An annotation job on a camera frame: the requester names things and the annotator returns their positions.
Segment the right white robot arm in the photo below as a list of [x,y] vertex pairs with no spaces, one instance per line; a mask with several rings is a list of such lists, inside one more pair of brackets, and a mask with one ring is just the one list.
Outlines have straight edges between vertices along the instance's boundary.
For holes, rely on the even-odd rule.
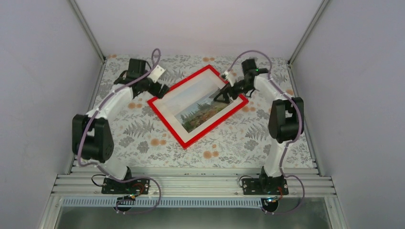
[[257,68],[254,59],[242,62],[244,77],[237,81],[229,71],[221,74],[226,85],[217,92],[214,101],[228,104],[241,94],[258,91],[272,103],[268,130],[271,148],[259,175],[259,189],[271,194],[276,188],[284,186],[282,164],[288,146],[297,141],[304,131],[304,101],[291,97],[271,78],[270,70]]

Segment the landscape photo print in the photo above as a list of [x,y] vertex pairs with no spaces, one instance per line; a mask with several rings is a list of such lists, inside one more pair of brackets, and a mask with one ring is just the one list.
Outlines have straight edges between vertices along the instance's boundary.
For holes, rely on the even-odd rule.
[[188,81],[174,90],[176,95],[166,99],[164,105],[172,112],[188,133],[204,124],[229,104],[214,102],[214,93],[220,88],[213,80]]

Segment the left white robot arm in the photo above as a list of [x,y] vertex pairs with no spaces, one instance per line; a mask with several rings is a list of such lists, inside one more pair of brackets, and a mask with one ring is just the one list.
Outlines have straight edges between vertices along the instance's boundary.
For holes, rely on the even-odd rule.
[[161,99],[169,87],[159,83],[165,69],[155,63],[147,70],[148,62],[130,59],[128,68],[113,82],[107,96],[86,114],[72,119],[72,151],[80,167],[94,166],[114,181],[120,193],[133,187],[130,169],[113,155],[114,140],[110,128],[116,115],[138,95],[147,92]]

